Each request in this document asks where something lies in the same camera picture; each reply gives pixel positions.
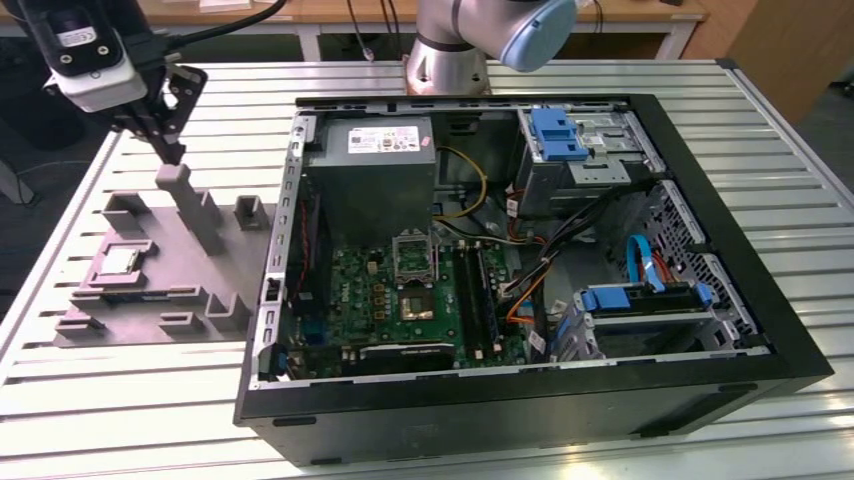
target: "yellow wire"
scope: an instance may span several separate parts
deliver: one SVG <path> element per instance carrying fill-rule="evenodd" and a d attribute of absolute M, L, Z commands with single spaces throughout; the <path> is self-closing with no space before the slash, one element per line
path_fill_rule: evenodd
<path fill-rule="evenodd" d="M 435 220 L 447 220 L 448 218 L 464 217 L 465 215 L 468 215 L 471 212 L 473 212 L 477 209 L 477 207 L 483 204 L 483 202 L 485 202 L 485 190 L 487 190 L 485 180 L 487 180 L 487 178 L 485 178 L 485 173 L 483 173 L 483 170 L 480 169 L 480 167 L 477 166 L 475 161 L 463 152 L 456 150 L 453 147 L 437 147 L 436 150 L 447 150 L 453 155 L 456 155 L 459 158 L 465 160 L 468 162 L 468 165 L 471 165 L 471 168 L 475 169 L 475 171 L 477 172 L 477 175 L 480 176 L 480 196 L 477 197 L 477 201 L 471 205 L 471 207 L 468 207 L 461 212 L 449 213 L 447 215 L 433 215 L 432 216 L 432 218 Z"/>

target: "table leg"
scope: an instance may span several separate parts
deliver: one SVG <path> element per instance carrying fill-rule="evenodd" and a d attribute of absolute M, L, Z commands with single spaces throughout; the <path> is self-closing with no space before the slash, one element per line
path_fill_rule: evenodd
<path fill-rule="evenodd" d="M 9 197 L 12 203 L 17 205 L 32 202 L 32 190 L 2 161 L 0 161 L 0 193 Z"/>
<path fill-rule="evenodd" d="M 657 49 L 657 54 L 655 55 L 655 60 L 679 59 L 684 50 L 684 46 L 691 39 L 691 34 L 693 33 L 695 27 L 695 22 L 675 22 L 672 24 L 672 30 L 669 30 L 669 33 L 664 37 L 661 46 Z"/>
<path fill-rule="evenodd" d="M 320 55 L 320 26 L 300 24 L 296 25 L 296 35 L 298 36 L 298 46 L 302 50 L 302 62 L 322 61 Z"/>

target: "blue latch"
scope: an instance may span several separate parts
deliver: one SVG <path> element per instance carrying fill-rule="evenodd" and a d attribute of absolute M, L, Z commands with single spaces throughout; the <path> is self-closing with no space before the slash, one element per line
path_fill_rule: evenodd
<path fill-rule="evenodd" d="M 543 146 L 543 160 L 587 160 L 589 152 L 577 143 L 577 127 L 560 108 L 535 108 L 531 110 L 531 128 Z"/>
<path fill-rule="evenodd" d="M 693 289 L 696 290 L 699 301 L 703 302 L 703 306 L 708 307 L 711 305 L 711 302 L 713 301 L 713 297 L 711 295 L 711 288 L 708 288 L 708 285 L 705 285 L 704 283 L 697 283 L 693 286 Z"/>
<path fill-rule="evenodd" d="M 588 290 L 581 292 L 581 305 L 584 305 L 584 311 L 592 312 L 596 308 L 599 308 L 599 304 L 596 303 L 596 297 L 592 292 Z"/>
<path fill-rule="evenodd" d="M 599 287 L 589 290 L 596 297 L 596 303 L 601 310 L 613 310 L 615 308 L 628 308 L 631 306 L 624 288 Z"/>

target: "black cable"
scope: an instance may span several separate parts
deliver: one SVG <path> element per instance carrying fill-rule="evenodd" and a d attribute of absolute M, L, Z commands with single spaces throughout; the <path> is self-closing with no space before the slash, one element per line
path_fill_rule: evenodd
<path fill-rule="evenodd" d="M 180 35 L 177 37 L 173 37 L 169 40 L 169 48 L 172 50 L 176 50 L 192 43 L 200 42 L 202 40 L 209 40 L 216 37 L 221 37 L 222 35 L 233 33 L 237 30 L 244 29 L 245 27 L 250 27 L 252 25 L 262 22 L 269 17 L 272 17 L 276 13 L 278 13 L 278 10 L 281 10 L 281 7 L 284 7 L 285 3 L 286 3 L 286 0 L 276 0 L 276 3 L 273 3 L 264 10 L 257 12 L 254 15 L 249 15 L 248 17 L 241 18 L 236 22 L 226 23 L 225 25 L 218 25 L 213 28 L 208 28 L 206 30 L 201 30 L 200 32 L 190 33 L 188 35 Z"/>
<path fill-rule="evenodd" d="M 603 33 L 604 31 L 604 11 L 601 10 L 601 4 L 599 0 L 592 0 L 592 3 L 596 6 L 596 24 L 592 28 L 592 33 Z"/>
<path fill-rule="evenodd" d="M 400 22 L 397 21 L 397 8 L 395 7 L 395 0 L 388 0 L 388 6 L 391 7 L 391 16 L 395 18 L 395 39 L 397 42 L 397 50 L 400 53 L 397 60 L 403 60 L 403 40 L 400 37 Z"/>
<path fill-rule="evenodd" d="M 509 282 L 504 287 L 504 290 L 512 290 L 519 285 L 533 280 L 533 278 L 536 278 L 541 273 L 541 270 L 548 268 L 551 261 L 560 253 L 559 248 L 592 226 L 601 213 L 604 213 L 611 201 L 628 193 L 640 192 L 652 188 L 656 183 L 657 180 L 649 178 L 632 183 L 631 185 L 613 187 L 599 195 L 592 202 L 584 205 L 584 207 L 560 224 L 555 233 L 551 235 L 551 238 L 545 242 L 545 245 L 543 245 L 539 254 L 536 255 L 537 264 L 517 278 L 517 280 Z"/>
<path fill-rule="evenodd" d="M 388 36 L 392 37 L 393 39 L 397 59 L 400 59 L 403 58 L 403 47 L 400 46 L 400 36 L 399 35 L 395 36 L 395 33 L 391 30 L 391 22 L 388 21 L 388 10 L 385 9 L 385 0 L 379 0 L 379 4 L 383 6 L 383 19 L 385 20 L 385 30 L 388 30 Z"/>
<path fill-rule="evenodd" d="M 537 287 L 531 292 L 529 296 L 532 310 L 533 310 L 533 331 L 544 340 L 545 348 L 540 353 L 535 348 L 531 349 L 531 363 L 548 363 L 548 357 L 551 352 L 548 351 L 548 315 L 545 314 L 545 294 L 544 287 L 540 283 Z"/>
<path fill-rule="evenodd" d="M 433 220 L 433 222 L 441 224 L 448 230 L 451 230 L 451 232 L 453 232 L 456 235 L 459 235 L 463 238 L 468 238 L 471 240 L 487 240 L 487 241 L 503 243 L 505 245 L 525 245 L 524 242 L 515 242 L 512 240 L 507 240 L 505 238 L 496 237 L 495 235 L 477 235 L 475 233 L 469 233 L 463 229 L 451 225 L 451 223 L 447 222 L 445 220 Z"/>
<path fill-rule="evenodd" d="M 356 31 L 356 40 L 359 41 L 359 47 L 361 48 L 361 55 L 368 62 L 373 61 L 373 51 L 364 45 L 361 40 L 361 31 L 359 30 L 359 22 L 356 21 L 356 12 L 352 10 L 352 0 L 346 0 L 346 10 L 349 10 L 349 20 L 352 21 L 352 28 Z"/>
<path fill-rule="evenodd" d="M 465 198 L 467 195 L 468 195 L 468 192 L 464 192 L 463 195 L 460 195 L 459 197 L 460 212 L 468 210 L 468 199 Z M 483 205 L 485 205 L 485 202 L 483 202 L 477 208 L 475 208 L 471 212 L 468 212 L 464 218 L 471 220 L 471 223 L 473 223 L 477 226 L 477 228 L 485 235 L 489 235 L 489 230 L 485 228 L 485 225 L 477 219 L 477 217 L 475 217 L 475 213 L 477 213 L 477 211 L 483 208 Z"/>

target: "aluminum profile table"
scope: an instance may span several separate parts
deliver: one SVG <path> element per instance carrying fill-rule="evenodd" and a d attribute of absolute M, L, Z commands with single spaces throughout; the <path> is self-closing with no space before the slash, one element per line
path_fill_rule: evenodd
<path fill-rule="evenodd" d="M 204 65 L 182 140 L 196 187 L 273 200 L 293 100 L 401 94 L 393 63 Z M 737 71 L 713 62 L 489 67 L 496 93 L 653 93 L 775 276 L 835 376 L 681 438 L 308 470 L 344 478 L 769 478 L 854 471 L 854 198 Z M 0 478 L 304 474 L 232 426 L 242 343 L 61 350 L 53 325 L 96 251 L 110 191 L 156 191 L 149 146 L 112 134 L 0 327 Z"/>

